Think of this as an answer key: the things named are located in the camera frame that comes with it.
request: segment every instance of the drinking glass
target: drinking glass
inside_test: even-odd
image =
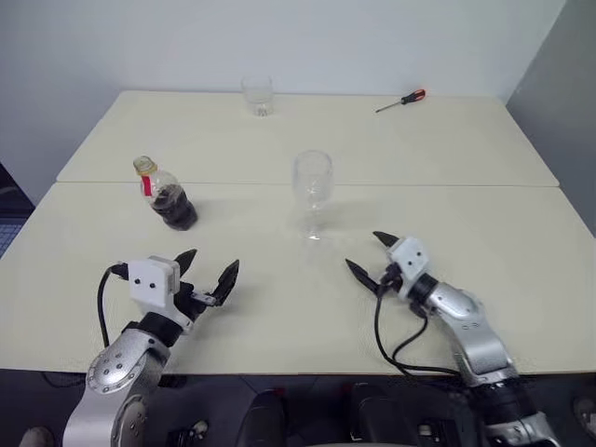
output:
[[[292,187],[296,205],[305,217],[306,235],[320,239],[320,214],[333,191],[333,163],[321,151],[299,154],[293,163]]]
[[[244,99],[255,115],[273,114],[273,82],[269,76],[245,76],[241,86]]]

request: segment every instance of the gray wall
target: gray wall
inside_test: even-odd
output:
[[[508,109],[596,235],[596,0],[568,0]]]
[[[564,0],[0,0],[0,161],[37,202],[123,88],[506,101]]]

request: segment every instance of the red screwdriver handle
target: red screwdriver handle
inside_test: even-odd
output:
[[[415,91],[414,93],[410,93],[408,96],[404,96],[403,98],[401,98],[401,103],[403,105],[409,104],[410,102],[418,102],[421,101],[425,98],[425,96],[427,95],[427,93],[423,90],[423,89],[419,89],[417,91]]]

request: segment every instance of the screwdriver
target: screwdriver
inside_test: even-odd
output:
[[[420,88],[419,90],[415,91],[414,93],[410,93],[408,96],[404,96],[399,101],[394,102],[393,104],[386,105],[385,107],[381,107],[379,110],[375,110],[374,112],[376,114],[378,114],[379,112],[383,112],[384,110],[387,110],[388,108],[393,107],[398,104],[406,105],[406,104],[409,104],[410,102],[418,102],[418,101],[423,100],[426,95],[427,95],[427,93],[423,89]]]

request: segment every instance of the plastic bottle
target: plastic bottle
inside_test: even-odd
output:
[[[187,230],[196,222],[196,210],[186,193],[169,172],[161,170],[148,156],[133,161],[141,176],[141,194],[159,214],[167,226],[174,230]]]

